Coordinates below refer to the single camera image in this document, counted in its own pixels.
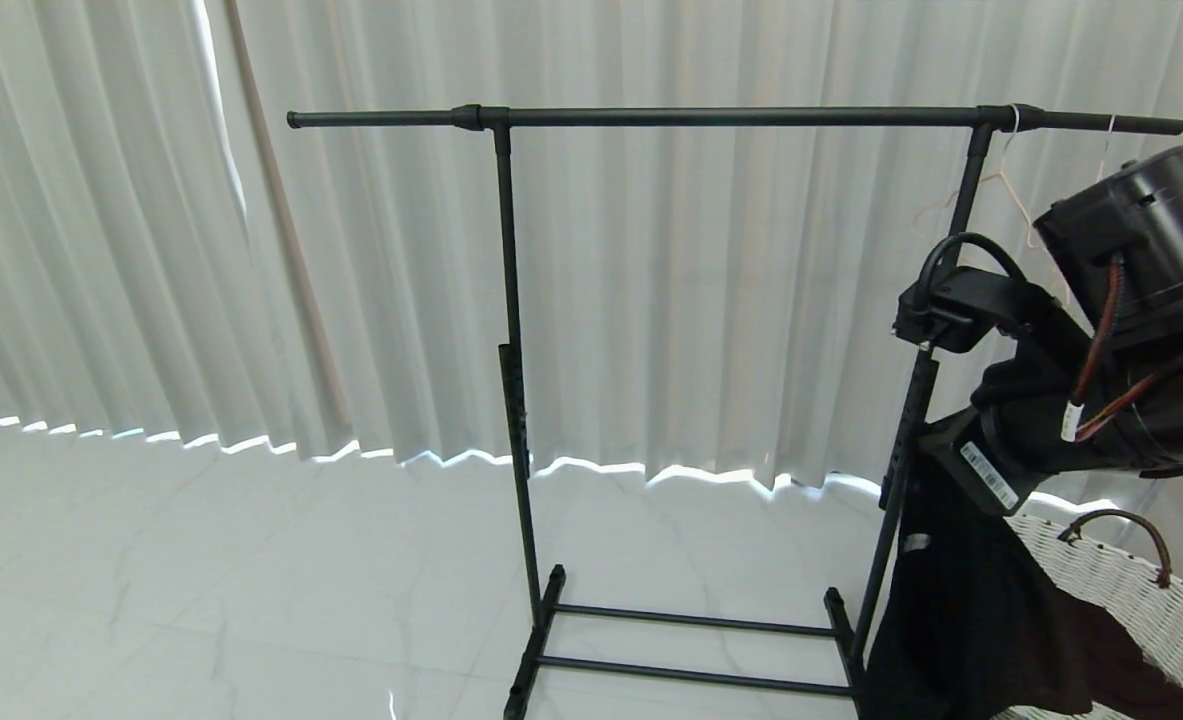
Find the curtain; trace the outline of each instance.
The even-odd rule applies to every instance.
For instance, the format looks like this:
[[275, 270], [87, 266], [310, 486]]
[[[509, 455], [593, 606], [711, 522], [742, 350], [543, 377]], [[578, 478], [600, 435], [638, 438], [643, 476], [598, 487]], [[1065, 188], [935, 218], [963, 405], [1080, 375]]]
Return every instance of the curtain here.
[[[290, 131], [289, 109], [1021, 100], [1183, 118], [1183, 4], [140, 0], [112, 19], [71, 8], [0, 4], [0, 18], [47, 13], [83, 33], [0, 20], [0, 128], [18, 128], [2, 138], [0, 186], [19, 195], [47, 182], [92, 208], [84, 225], [1, 225], [0, 272], [17, 277], [0, 283], [0, 409], [65, 417], [78, 406], [85, 423], [224, 442], [265, 433], [304, 455], [353, 439], [399, 458], [506, 455], [496, 345], [508, 331], [487, 136]], [[30, 64], [4, 51], [35, 37], [69, 50]], [[149, 61], [164, 45], [185, 52]], [[114, 82], [127, 69], [135, 82]], [[28, 83], [56, 105], [20, 119]], [[64, 109], [67, 96], [91, 100]], [[143, 140], [115, 145], [91, 127]], [[38, 155], [33, 132], [64, 154]], [[1003, 158], [1032, 215], [1093, 182], [1100, 163], [1178, 142], [1008, 137], [988, 173]], [[965, 144], [961, 129], [923, 128], [513, 131], [535, 465], [750, 468], [764, 484], [883, 476], [914, 357], [888, 325], [946, 231]], [[119, 174], [95, 160], [118, 161]], [[164, 187], [134, 193], [134, 177]], [[95, 187], [103, 213], [157, 222], [97, 222]], [[75, 214], [34, 194], [51, 215]], [[0, 223], [18, 215], [0, 206]], [[971, 228], [1062, 292], [1000, 182], [983, 186]], [[105, 258], [106, 272], [80, 262], [63, 275], [28, 249], [41, 242]], [[194, 294], [177, 292], [183, 279]], [[43, 310], [20, 304], [41, 288]], [[82, 339], [85, 325], [98, 342]], [[1010, 351], [988, 340], [944, 357], [931, 414], [965, 404], [981, 368]], [[119, 395], [98, 389], [97, 361], [119, 372]], [[1072, 500], [1136, 491], [1106, 475], [1061, 484]]]

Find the black cloth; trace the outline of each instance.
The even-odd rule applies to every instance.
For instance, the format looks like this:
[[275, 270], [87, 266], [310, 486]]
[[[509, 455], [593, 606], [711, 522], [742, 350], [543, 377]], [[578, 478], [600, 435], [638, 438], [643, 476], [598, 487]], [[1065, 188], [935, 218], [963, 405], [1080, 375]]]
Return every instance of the black cloth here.
[[981, 514], [946, 473], [931, 465], [909, 484], [864, 720], [989, 720], [1015, 705], [1075, 715], [1094, 700], [1183, 720], [1183, 689], [1138, 661], [1123, 625], [1059, 591], [1007, 520]]

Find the basket handle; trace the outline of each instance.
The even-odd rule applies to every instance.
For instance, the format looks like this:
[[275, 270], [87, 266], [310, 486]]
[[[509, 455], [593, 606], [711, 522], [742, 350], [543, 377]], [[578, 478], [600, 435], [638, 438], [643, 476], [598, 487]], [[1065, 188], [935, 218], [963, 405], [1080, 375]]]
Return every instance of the basket handle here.
[[1084, 528], [1085, 523], [1097, 518], [1103, 518], [1104, 515], [1119, 515], [1120, 518], [1138, 523], [1148, 531], [1155, 543], [1155, 551], [1159, 553], [1159, 572], [1155, 575], [1155, 584], [1159, 585], [1159, 588], [1168, 588], [1174, 575], [1174, 562], [1170, 554], [1168, 554], [1168, 545], [1164, 543], [1164, 538], [1161, 537], [1159, 530], [1155, 527], [1152, 521], [1143, 518], [1143, 515], [1136, 514], [1136, 512], [1126, 510], [1094, 510], [1093, 512], [1085, 512], [1084, 515], [1079, 515], [1079, 518], [1072, 520], [1071, 525], [1067, 525], [1066, 530], [1058, 533], [1058, 539], [1066, 543], [1080, 539], [1080, 528]]

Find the garment rack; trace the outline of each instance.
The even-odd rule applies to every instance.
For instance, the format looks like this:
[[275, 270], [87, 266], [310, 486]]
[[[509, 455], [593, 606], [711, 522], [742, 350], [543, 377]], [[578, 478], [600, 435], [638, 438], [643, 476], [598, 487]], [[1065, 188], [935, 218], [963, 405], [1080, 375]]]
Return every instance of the garment rack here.
[[[528, 494], [530, 455], [528, 455], [526, 409], [524, 409], [524, 377], [519, 327], [519, 284], [515, 259], [515, 214], [512, 188], [513, 128], [523, 127], [933, 127], [970, 128], [965, 169], [959, 179], [959, 192], [949, 225], [949, 234], [963, 232], [969, 223], [974, 197], [978, 192], [981, 173], [995, 132], [1026, 132], [1033, 129], [1080, 129], [1099, 132], [1149, 132], [1149, 135], [1179, 135], [1182, 119], [1131, 117], [1131, 115], [1061, 113], [1032, 105], [978, 105], [974, 108], [596, 108], [596, 109], [521, 109], [508, 106], [463, 105], [451, 110], [379, 110], [343, 111], [343, 113], [286, 115], [289, 127], [457, 127], [467, 131], [490, 131], [494, 137], [498, 156], [498, 209], [503, 266], [508, 284], [508, 343], [498, 346], [500, 378], [508, 407], [508, 429], [515, 476], [515, 501], [519, 510], [521, 538], [524, 550], [524, 575], [528, 578], [528, 604], [532, 615], [532, 630], [521, 656], [519, 669], [510, 688], [505, 720], [521, 720], [526, 714], [528, 700], [541, 667], [618, 673], [645, 677], [690, 680], [710, 685], [732, 685], [741, 688], [783, 690], [820, 696], [852, 698], [856, 714], [862, 715], [864, 656], [871, 623], [875, 616], [875, 601], [883, 588], [899, 515], [906, 491], [907, 461], [905, 448], [924, 423], [929, 398], [937, 378], [937, 361], [932, 348], [922, 348], [916, 355], [906, 400], [894, 436], [893, 450], [885, 471], [880, 507], [883, 523], [875, 552], [871, 557], [870, 577], [862, 593], [856, 625], [851, 625], [843, 610], [841, 593], [827, 588], [823, 605], [830, 618], [828, 628], [756, 623], [746, 620], [706, 618], [706, 616], [674, 615], [623, 610], [616, 607], [573, 605], [560, 602], [565, 570], [555, 565], [541, 588], [537, 571], [537, 551], [534, 541], [534, 512]], [[958, 260], [959, 249], [949, 251], [943, 259], [948, 266]], [[596, 618], [646, 621], [679, 625], [704, 625], [750, 633], [780, 633], [802, 638], [829, 638], [841, 653], [847, 685], [791, 682], [770, 677], [751, 677], [719, 673], [699, 673], [674, 667], [625, 664], [578, 657], [545, 654], [547, 635], [556, 615], [590, 615]]]

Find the laundry basket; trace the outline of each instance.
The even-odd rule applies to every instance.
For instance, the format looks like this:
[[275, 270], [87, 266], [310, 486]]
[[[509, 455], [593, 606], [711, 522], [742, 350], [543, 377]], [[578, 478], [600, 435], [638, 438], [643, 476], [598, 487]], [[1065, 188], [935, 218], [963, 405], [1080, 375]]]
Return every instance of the laundry basket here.
[[[1085, 523], [1100, 515], [1120, 515], [1146, 528], [1161, 557], [1161, 566], [1108, 544], [1084, 539]], [[1183, 687], [1183, 580], [1172, 576], [1168, 546], [1153, 524], [1125, 510], [1098, 510], [1080, 515], [1062, 528], [1030, 515], [1010, 518], [1013, 530], [1035, 560], [1067, 593], [1106, 607], [1164, 674]], [[1056, 712], [1013, 707], [997, 720], [1052, 719]], [[1094, 720], [1126, 719], [1120, 712], [1094, 705]]]

